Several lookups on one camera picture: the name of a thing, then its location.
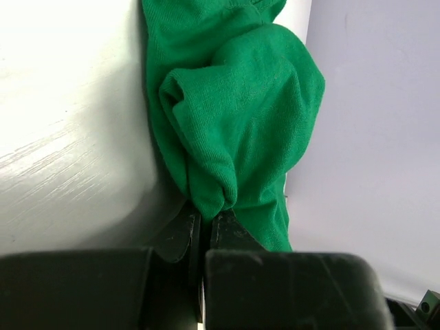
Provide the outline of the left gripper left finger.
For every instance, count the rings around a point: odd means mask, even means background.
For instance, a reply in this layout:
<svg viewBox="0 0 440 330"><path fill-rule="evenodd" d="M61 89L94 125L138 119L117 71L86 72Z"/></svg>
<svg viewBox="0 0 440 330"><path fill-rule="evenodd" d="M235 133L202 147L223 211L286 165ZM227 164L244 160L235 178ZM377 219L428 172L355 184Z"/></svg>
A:
<svg viewBox="0 0 440 330"><path fill-rule="evenodd" d="M148 244L145 329L196 329L202 321L201 216L187 202Z"/></svg>

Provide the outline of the green t shirt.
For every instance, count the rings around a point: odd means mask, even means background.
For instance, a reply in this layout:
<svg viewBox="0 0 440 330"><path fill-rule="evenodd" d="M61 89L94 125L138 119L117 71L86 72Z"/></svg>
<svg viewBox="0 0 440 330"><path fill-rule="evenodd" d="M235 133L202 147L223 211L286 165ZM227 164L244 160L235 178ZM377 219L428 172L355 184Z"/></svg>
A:
<svg viewBox="0 0 440 330"><path fill-rule="evenodd" d="M285 181L325 80L275 23L284 1L143 1L146 92L165 166L203 220L232 210L267 250L291 250Z"/></svg>

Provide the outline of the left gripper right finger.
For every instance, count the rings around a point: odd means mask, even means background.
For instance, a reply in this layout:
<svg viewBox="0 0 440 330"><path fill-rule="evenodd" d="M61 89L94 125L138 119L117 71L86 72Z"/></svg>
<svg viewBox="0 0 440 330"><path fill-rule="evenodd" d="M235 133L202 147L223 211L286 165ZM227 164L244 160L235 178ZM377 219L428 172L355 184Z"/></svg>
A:
<svg viewBox="0 0 440 330"><path fill-rule="evenodd" d="M210 249L266 251L240 224L233 210L222 211L213 219Z"/></svg>

